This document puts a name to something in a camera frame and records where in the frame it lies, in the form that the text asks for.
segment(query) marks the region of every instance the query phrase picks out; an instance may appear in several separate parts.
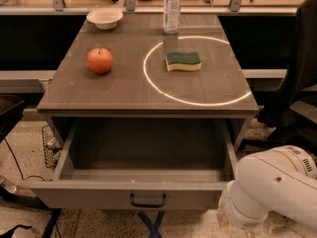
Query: drawer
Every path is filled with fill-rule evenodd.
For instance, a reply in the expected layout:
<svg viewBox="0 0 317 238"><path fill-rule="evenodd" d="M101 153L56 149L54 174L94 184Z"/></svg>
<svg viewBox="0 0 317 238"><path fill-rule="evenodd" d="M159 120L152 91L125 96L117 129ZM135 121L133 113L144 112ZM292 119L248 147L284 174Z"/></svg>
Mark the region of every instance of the drawer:
<svg viewBox="0 0 317 238"><path fill-rule="evenodd" d="M53 180L31 190L49 208L207 210L235 161L223 119L77 118Z"/></svg>

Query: bottle label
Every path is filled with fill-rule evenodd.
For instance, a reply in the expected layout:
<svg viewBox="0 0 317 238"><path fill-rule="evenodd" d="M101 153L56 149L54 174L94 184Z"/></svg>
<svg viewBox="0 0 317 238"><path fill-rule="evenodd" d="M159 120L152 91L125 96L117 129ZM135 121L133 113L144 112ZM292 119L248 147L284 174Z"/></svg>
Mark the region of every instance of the bottle label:
<svg viewBox="0 0 317 238"><path fill-rule="evenodd" d="M164 28L167 32L177 31L180 17L180 0L165 0Z"/></svg>

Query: apple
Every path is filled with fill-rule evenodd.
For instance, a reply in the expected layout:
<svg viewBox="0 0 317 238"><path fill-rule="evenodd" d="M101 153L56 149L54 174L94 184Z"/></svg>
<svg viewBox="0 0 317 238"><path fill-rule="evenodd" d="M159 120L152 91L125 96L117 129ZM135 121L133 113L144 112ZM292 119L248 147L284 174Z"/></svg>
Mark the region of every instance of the apple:
<svg viewBox="0 0 317 238"><path fill-rule="evenodd" d="M87 54L87 63L93 72L104 74L111 70L113 57L106 48L94 48Z"/></svg>

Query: gray tabletop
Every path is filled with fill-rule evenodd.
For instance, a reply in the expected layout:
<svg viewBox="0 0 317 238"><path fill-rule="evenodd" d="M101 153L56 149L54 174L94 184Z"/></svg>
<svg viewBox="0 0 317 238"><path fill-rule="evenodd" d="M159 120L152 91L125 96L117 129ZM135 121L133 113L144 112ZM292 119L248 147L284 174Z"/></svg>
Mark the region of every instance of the gray tabletop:
<svg viewBox="0 0 317 238"><path fill-rule="evenodd" d="M258 110L217 16L182 14L177 35L166 35L162 14L128 13L112 30L86 22L38 105L58 115L204 113L251 115ZM112 70L93 73L86 55L104 47ZM201 70L171 71L169 51L198 51Z"/></svg>

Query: green sponge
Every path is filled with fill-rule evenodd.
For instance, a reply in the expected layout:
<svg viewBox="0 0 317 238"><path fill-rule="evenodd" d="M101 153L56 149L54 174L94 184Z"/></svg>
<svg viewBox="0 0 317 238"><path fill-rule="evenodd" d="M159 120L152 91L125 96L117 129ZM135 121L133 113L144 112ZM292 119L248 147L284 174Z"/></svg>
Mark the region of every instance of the green sponge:
<svg viewBox="0 0 317 238"><path fill-rule="evenodd" d="M198 52L168 52L166 54L167 70L196 71L201 69Z"/></svg>

